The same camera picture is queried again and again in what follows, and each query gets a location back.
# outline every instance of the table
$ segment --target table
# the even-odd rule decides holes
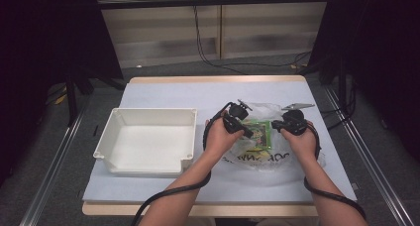
[[[136,77],[133,78],[130,81],[130,84],[127,86],[128,89],[134,88],[133,86],[136,86],[136,84],[150,84],[149,86],[152,86],[153,84],[171,84],[171,83],[182,83],[184,85],[187,84],[194,84],[194,83],[224,83],[224,84],[232,84],[232,85],[240,85],[240,84],[246,84],[246,85],[252,85],[256,83],[284,83],[283,85],[294,85],[297,84],[299,86],[304,87],[306,89],[306,96],[303,98],[306,98],[306,101],[300,99],[295,94],[291,94],[289,96],[295,96],[294,98],[297,100],[296,102],[313,102],[313,97],[310,94],[310,90],[307,87],[306,80],[302,76],[297,75],[283,75],[283,76],[180,76],[180,77]],[[133,99],[133,95],[130,95],[129,91],[126,89],[126,92],[124,93],[123,99],[121,101],[120,107],[128,107],[133,106],[133,103],[130,104]],[[317,108],[313,108],[312,111],[314,113],[318,113],[319,111]],[[325,146],[324,148],[328,150],[328,145],[331,142],[331,139],[329,139],[328,132],[326,132],[325,125],[323,125],[322,119],[321,122],[319,122],[319,116],[316,114],[314,116],[310,115],[311,117],[315,118],[315,126],[318,128],[318,131],[320,132],[321,136],[321,145]],[[201,119],[198,118],[197,122],[203,121],[203,116],[201,116]],[[347,179],[347,176],[345,175],[344,169],[341,166],[341,162],[337,156],[337,153],[335,152],[335,149],[332,148],[328,150],[329,157],[331,156],[332,162],[335,163],[329,163],[326,166],[326,171],[328,172],[330,169],[328,168],[329,165],[334,166],[334,169],[337,167],[341,167],[342,172],[339,172],[339,175],[343,175],[344,173],[344,179],[340,179],[338,185],[343,185],[345,187],[344,192],[347,193],[348,197],[350,198],[356,198],[352,193],[349,181]],[[217,173],[213,173],[212,180],[217,180]],[[317,212],[315,207],[312,205],[312,203],[308,200],[302,200],[301,202],[252,202],[247,203],[244,201],[235,202],[211,202],[210,204],[206,202],[200,202],[200,197],[197,198],[197,203],[192,207],[192,210],[190,212],[190,216],[197,216],[197,217],[316,217]],[[133,201],[124,201],[124,200],[115,200],[115,201],[97,201],[97,200],[86,200],[83,203],[83,213],[86,215],[134,215],[138,208],[139,203],[133,202]]]

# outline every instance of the gray floor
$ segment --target gray floor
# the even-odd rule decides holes
[[[262,56],[235,59],[239,62],[285,63],[293,62],[294,56]],[[289,66],[231,65],[246,74],[293,74]],[[160,75],[221,75],[236,74],[229,69],[213,67],[202,62],[157,65],[124,69],[126,81],[134,76]],[[321,110],[333,107],[319,84],[317,74],[307,76],[309,86]],[[89,180],[94,159],[92,153],[99,141],[110,110],[118,107],[122,91],[115,90],[101,82],[93,81],[96,89],[88,98],[87,109],[71,148],[69,149],[59,176],[53,184],[38,225],[129,225],[131,217],[92,217],[81,212],[81,195]],[[383,129],[380,116],[361,92],[357,95],[357,109],[352,118],[360,130],[372,155],[384,175],[401,199],[414,224],[420,224],[420,164],[407,155],[397,136]],[[85,98],[78,95],[81,104]],[[49,105],[39,126],[33,144],[15,167],[15,173],[8,178],[0,190],[0,225],[18,225],[31,203],[43,177],[48,170],[56,148],[66,131],[68,110],[66,103]],[[325,118],[327,126],[338,118]],[[355,191],[360,205],[367,212],[370,225],[398,225],[387,202],[367,174],[365,164],[355,150],[343,126],[330,131],[342,163],[351,182],[359,189]],[[246,220],[219,219],[218,225],[249,225]]]

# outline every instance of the white tray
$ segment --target white tray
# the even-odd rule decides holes
[[[93,157],[112,173],[181,174],[193,160],[196,118],[196,109],[115,108]]]

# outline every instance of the clear plastic bag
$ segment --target clear plastic bag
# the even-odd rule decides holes
[[[242,122],[254,132],[251,139],[239,139],[224,160],[252,170],[282,170],[290,166],[294,157],[288,142],[271,128],[272,120],[282,120],[279,105],[246,103],[253,111]]]

